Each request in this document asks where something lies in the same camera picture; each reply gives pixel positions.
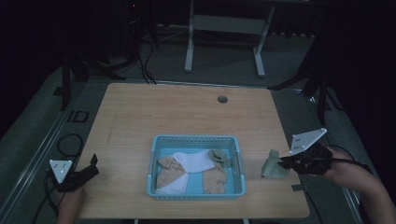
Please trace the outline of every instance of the human arm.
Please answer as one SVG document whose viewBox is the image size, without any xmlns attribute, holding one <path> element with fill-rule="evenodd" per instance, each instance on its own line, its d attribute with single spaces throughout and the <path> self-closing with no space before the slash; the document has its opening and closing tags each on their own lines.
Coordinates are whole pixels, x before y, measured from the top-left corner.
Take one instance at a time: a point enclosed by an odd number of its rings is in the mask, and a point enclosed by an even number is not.
<svg viewBox="0 0 396 224">
<path fill-rule="evenodd" d="M 351 160 L 346 153 L 329 148 L 335 159 Z M 372 223 L 395 224 L 392 201 L 381 181 L 359 165 L 333 161 L 332 169 L 324 177 L 339 186 L 352 189 L 360 193 L 361 202 Z"/>
<path fill-rule="evenodd" d="M 85 196 L 84 187 L 80 187 L 73 192 L 58 192 L 56 191 L 60 204 L 58 206 L 57 224 L 73 224 L 76 221 L 78 213 L 82 206 L 82 201 Z"/>
</svg>

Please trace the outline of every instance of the crumpled cloth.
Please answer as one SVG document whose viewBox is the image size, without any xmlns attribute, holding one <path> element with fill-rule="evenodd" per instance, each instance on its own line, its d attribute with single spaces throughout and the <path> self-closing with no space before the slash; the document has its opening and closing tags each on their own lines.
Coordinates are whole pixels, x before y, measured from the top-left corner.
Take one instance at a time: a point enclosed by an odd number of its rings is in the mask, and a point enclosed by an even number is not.
<svg viewBox="0 0 396 224">
<path fill-rule="evenodd" d="M 268 159 L 262 166 L 262 176 L 281 178 L 289 174 L 290 169 L 285 169 L 278 164 L 282 161 L 279 158 L 279 152 L 277 150 L 271 149 Z"/>
<path fill-rule="evenodd" d="M 221 163 L 224 168 L 231 167 L 231 160 L 227 158 L 225 152 L 221 149 L 211 149 L 208 152 L 209 158 L 212 161 L 217 161 Z"/>
<path fill-rule="evenodd" d="M 163 157 L 158 163 L 163 169 L 157 176 L 157 188 L 166 186 L 186 174 L 183 166 L 170 156 Z"/>
<path fill-rule="evenodd" d="M 224 193 L 224 184 L 227 182 L 227 175 L 221 167 L 221 163 L 217 162 L 212 169 L 204 171 L 204 193 L 216 194 Z"/>
<path fill-rule="evenodd" d="M 157 188 L 155 190 L 156 194 L 184 194 L 186 191 L 187 183 L 189 182 L 189 173 L 185 173 L 181 177 L 179 177 L 174 182 Z"/>
</svg>

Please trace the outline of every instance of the white triangular marker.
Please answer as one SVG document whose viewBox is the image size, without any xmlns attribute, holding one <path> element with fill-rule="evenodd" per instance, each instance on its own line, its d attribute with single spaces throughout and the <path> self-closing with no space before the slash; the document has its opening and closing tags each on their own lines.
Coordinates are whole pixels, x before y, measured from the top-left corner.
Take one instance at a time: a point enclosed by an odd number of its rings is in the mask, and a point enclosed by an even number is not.
<svg viewBox="0 0 396 224">
<path fill-rule="evenodd" d="M 327 132 L 327 129 L 321 128 L 308 133 L 294 134 L 293 140 L 291 141 L 290 155 L 296 155 L 300 152 L 306 151 L 315 142 L 319 140 L 323 134 Z"/>
<path fill-rule="evenodd" d="M 49 161 L 49 165 L 52 168 L 52 172 L 55 174 L 56 180 L 58 183 L 62 184 L 64 182 L 64 178 L 69 172 L 70 168 L 73 165 L 72 161 Z"/>
</svg>

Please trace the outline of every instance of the wire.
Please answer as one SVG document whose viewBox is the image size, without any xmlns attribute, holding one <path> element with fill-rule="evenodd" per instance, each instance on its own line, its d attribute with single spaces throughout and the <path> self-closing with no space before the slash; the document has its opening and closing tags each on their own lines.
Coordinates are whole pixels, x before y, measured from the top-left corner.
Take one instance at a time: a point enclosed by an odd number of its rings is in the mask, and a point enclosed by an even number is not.
<svg viewBox="0 0 396 224">
<path fill-rule="evenodd" d="M 347 163 L 351 163 L 351 164 L 358 165 L 358 166 L 362 167 L 363 169 L 365 169 L 366 171 L 368 171 L 370 174 L 373 173 L 368 165 L 362 164 L 362 163 L 357 162 L 357 161 L 351 161 L 351 160 L 346 160 L 346 159 L 336 159 L 336 158 L 331 158 L 331 159 L 327 159 L 327 158 L 312 158 L 311 160 L 312 160 L 312 161 L 339 161 L 339 162 L 347 162 Z"/>
<path fill-rule="evenodd" d="M 64 194 L 62 195 L 62 198 L 61 198 L 61 200 L 59 200 L 58 204 L 56 205 L 56 208 L 59 208 L 59 205 L 64 200 L 64 195 L 66 195 L 66 192 L 64 192 Z"/>
<path fill-rule="evenodd" d="M 49 178 L 50 178 L 50 176 L 48 174 L 46 174 L 46 176 L 44 178 L 44 191 L 45 191 L 46 195 L 45 195 L 44 199 L 41 201 L 40 205 L 35 210 L 35 216 L 32 220 L 32 224 L 35 224 L 37 222 L 38 216 L 41 213 L 41 209 L 44 206 L 44 202 L 49 199 L 50 194 L 55 190 L 55 187 L 52 187 L 50 190 L 48 189 L 48 179 Z M 49 205 L 53 208 L 54 203 L 52 200 L 49 201 Z"/>
<path fill-rule="evenodd" d="M 348 150 L 346 150 L 344 147 L 340 147 L 340 146 L 337 146 L 337 145 L 328 145 L 328 146 L 326 146 L 326 147 L 337 147 L 337 148 L 339 148 L 339 149 L 342 149 L 342 150 L 344 150 L 349 156 L 350 156 L 350 158 L 354 161 L 355 160 L 355 158 L 352 156 L 352 154 L 348 151 Z"/>
<path fill-rule="evenodd" d="M 308 197 L 309 201 L 311 201 L 312 206 L 313 206 L 314 209 L 315 209 L 315 212 L 317 212 L 317 215 L 318 215 L 318 219 L 319 219 L 319 221 L 320 221 L 320 224 L 323 224 L 323 219 L 322 219 L 322 217 L 321 217 L 321 215 L 320 215 L 320 212 L 319 212 L 317 206 L 316 206 L 315 203 L 314 203 L 314 200 L 312 200 L 311 195 L 310 195 L 307 191 L 305 192 L 305 194 L 306 194 L 306 196 Z"/>
<path fill-rule="evenodd" d="M 178 36 L 178 35 L 188 34 L 188 31 L 189 31 L 189 30 L 186 29 L 186 30 L 184 30 L 184 31 L 181 31 L 181 32 L 178 32 L 178 33 L 169 35 L 169 36 L 167 36 L 167 37 L 164 37 L 163 39 L 158 40 L 158 42 L 163 42 L 163 41 L 165 41 L 165 40 L 167 40 L 167 39 L 170 39 L 170 38 L 175 37 L 175 36 Z M 144 36 L 144 37 L 142 38 L 142 40 L 148 41 L 148 42 L 152 43 L 153 40 L 147 40 L 147 37 L 148 37 L 148 36 L 149 36 L 149 35 Z"/>
<path fill-rule="evenodd" d="M 62 141 L 63 141 L 65 138 L 70 137 L 70 136 L 75 136 L 75 137 L 78 138 L 79 147 L 78 147 L 78 153 L 77 153 L 77 154 L 68 154 L 68 153 L 65 153 L 64 151 L 62 151 L 62 149 L 61 149 L 61 143 L 62 143 Z M 59 139 L 58 144 L 57 144 L 57 148 L 58 148 L 58 151 L 59 151 L 62 155 L 67 156 L 67 157 L 74 157 L 74 160 L 73 160 L 73 161 L 76 161 L 76 159 L 77 159 L 79 156 L 81 156 L 81 152 L 82 152 L 82 149 L 83 149 L 83 145 L 84 145 L 84 141 L 82 140 L 82 137 L 81 137 L 79 134 L 77 134 L 77 133 L 70 133 L 70 134 L 67 134 L 67 135 L 63 136 L 61 139 Z"/>
<path fill-rule="evenodd" d="M 108 65 L 108 66 L 104 65 L 104 67 L 108 68 L 108 69 L 110 69 L 112 71 L 116 71 L 116 70 L 124 68 L 124 67 L 126 67 L 126 66 L 128 66 L 128 65 L 130 65 L 132 63 L 133 63 L 132 66 L 134 66 L 135 62 L 136 62 L 136 57 L 135 57 L 134 54 L 131 54 L 125 59 L 125 61 L 123 61 L 121 63 L 111 64 L 111 65 Z"/>
<path fill-rule="evenodd" d="M 138 60 L 140 62 L 140 68 L 142 70 L 142 77 L 143 77 L 143 79 L 146 80 L 146 82 L 148 84 L 157 84 L 155 82 L 154 77 L 151 75 L 150 71 L 147 69 L 149 58 L 150 58 L 150 56 L 152 54 L 152 51 L 154 50 L 154 47 L 152 47 L 152 45 L 146 40 L 143 40 L 143 42 L 147 43 L 150 46 L 150 52 L 149 52 L 148 57 L 147 57 L 147 59 L 146 59 L 144 64 L 143 64 L 142 58 L 140 57 L 140 54 L 139 53 L 137 54 L 137 58 L 138 58 Z"/>
</svg>

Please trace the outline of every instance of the metal stand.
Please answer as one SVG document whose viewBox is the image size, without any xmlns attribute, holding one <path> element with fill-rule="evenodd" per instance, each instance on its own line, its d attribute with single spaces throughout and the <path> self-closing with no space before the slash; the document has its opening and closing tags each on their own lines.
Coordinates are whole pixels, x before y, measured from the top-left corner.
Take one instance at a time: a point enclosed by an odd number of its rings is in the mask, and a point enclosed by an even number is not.
<svg viewBox="0 0 396 224">
<path fill-rule="evenodd" d="M 184 70 L 186 72 L 190 72 L 192 69 L 192 58 L 194 53 L 193 31 L 219 31 L 261 36 L 259 45 L 253 49 L 253 55 L 256 62 L 257 74 L 259 77 L 264 77 L 265 72 L 261 56 L 262 46 L 264 44 L 265 37 L 267 37 L 274 11 L 275 7 L 270 7 L 266 20 L 194 15 L 194 1 L 190 0 L 189 45 L 187 46 Z"/>
<path fill-rule="evenodd" d="M 61 110 L 64 111 L 67 108 L 67 105 L 70 102 L 70 70 L 73 71 L 73 74 L 77 81 L 86 82 L 89 79 L 89 75 L 85 70 L 85 64 L 97 69 L 99 72 L 104 74 L 107 77 L 125 80 L 126 77 L 120 77 L 117 74 L 114 74 L 109 69 L 103 67 L 101 64 L 96 61 L 90 59 L 86 55 L 82 53 L 67 53 L 64 52 L 63 56 L 63 65 L 62 65 L 62 107 Z"/>
<path fill-rule="evenodd" d="M 328 68 L 324 73 L 318 74 L 316 70 L 311 70 L 306 72 L 303 75 L 295 76 L 285 82 L 282 82 L 278 85 L 267 87 L 268 90 L 271 91 L 281 91 L 287 88 L 289 85 L 296 83 L 304 78 L 309 78 L 307 83 L 303 88 L 303 94 L 305 96 L 313 96 L 315 91 L 320 88 L 319 90 L 319 98 L 318 98 L 318 118 L 322 125 L 326 125 L 326 121 L 324 119 L 324 110 L 326 105 L 326 94 L 327 94 L 327 87 L 329 82 L 329 73 L 331 72 L 331 68 Z"/>
</svg>

